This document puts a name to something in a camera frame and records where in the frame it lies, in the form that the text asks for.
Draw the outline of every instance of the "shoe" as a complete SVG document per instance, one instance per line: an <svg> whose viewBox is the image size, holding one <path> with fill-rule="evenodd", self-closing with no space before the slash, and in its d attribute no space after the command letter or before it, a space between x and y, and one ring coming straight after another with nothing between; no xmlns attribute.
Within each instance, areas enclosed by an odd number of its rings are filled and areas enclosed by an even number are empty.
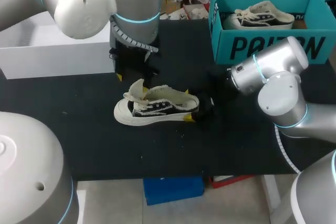
<svg viewBox="0 0 336 224"><path fill-rule="evenodd" d="M143 79L136 81L114 108L115 119L130 126L143 126L162 121L185 121L198 111L199 99L167 85L143 91Z"/></svg>
<svg viewBox="0 0 336 224"><path fill-rule="evenodd" d="M276 9L270 1L263 1L246 10L236 9L223 26L227 30L291 29L294 19L293 15Z"/></svg>

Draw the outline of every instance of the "black table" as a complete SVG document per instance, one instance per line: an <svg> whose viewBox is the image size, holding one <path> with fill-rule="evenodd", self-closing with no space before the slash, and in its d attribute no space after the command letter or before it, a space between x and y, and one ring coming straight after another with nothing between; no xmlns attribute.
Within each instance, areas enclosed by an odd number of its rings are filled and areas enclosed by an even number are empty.
<svg viewBox="0 0 336 224"><path fill-rule="evenodd" d="M186 90L214 65L207 20L161 22L162 57L151 64L161 73L153 85ZM310 66L302 74L309 102L336 103L331 66ZM119 124L115 104L135 79L114 73L0 79L0 110L34 117L56 134L78 180L188 175L293 173L277 144L274 126L260 112L256 94L217 106L199 123L166 122L143 127ZM299 169L335 145L283 138Z"/></svg>

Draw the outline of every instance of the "tile floor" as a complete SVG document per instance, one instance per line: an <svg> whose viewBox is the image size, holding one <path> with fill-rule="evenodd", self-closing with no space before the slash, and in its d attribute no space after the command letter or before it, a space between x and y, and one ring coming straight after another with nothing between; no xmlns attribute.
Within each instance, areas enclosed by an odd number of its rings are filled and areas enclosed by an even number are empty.
<svg viewBox="0 0 336 224"><path fill-rule="evenodd" d="M141 179L79 182L78 194L78 224L269 223L260 177L155 206L146 205Z"/></svg>

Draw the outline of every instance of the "black and white sneaker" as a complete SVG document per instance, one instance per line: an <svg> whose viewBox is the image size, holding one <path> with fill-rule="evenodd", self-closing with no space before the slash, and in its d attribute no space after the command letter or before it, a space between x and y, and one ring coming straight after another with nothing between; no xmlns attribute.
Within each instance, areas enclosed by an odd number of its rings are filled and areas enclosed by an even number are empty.
<svg viewBox="0 0 336 224"><path fill-rule="evenodd" d="M186 121L198 110L200 101L191 94L167 85L143 91L143 79L136 81L114 108L115 119L126 125L143 126L162 121Z"/></svg>
<svg viewBox="0 0 336 224"><path fill-rule="evenodd" d="M291 29L294 19L293 15L276 9L270 1L263 1L246 10L236 9L223 26L227 30L283 30Z"/></svg>

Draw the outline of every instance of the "white shoelace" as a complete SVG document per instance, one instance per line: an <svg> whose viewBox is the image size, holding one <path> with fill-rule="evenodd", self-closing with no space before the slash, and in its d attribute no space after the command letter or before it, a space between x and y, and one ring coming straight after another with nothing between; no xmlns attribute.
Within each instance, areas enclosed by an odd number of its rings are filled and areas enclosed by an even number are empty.
<svg viewBox="0 0 336 224"><path fill-rule="evenodd" d="M246 10L236 9L235 14L241 15L241 16L237 16L237 18L239 19L246 19L246 20L260 19L260 17L257 14L250 12L249 9L246 9Z"/></svg>

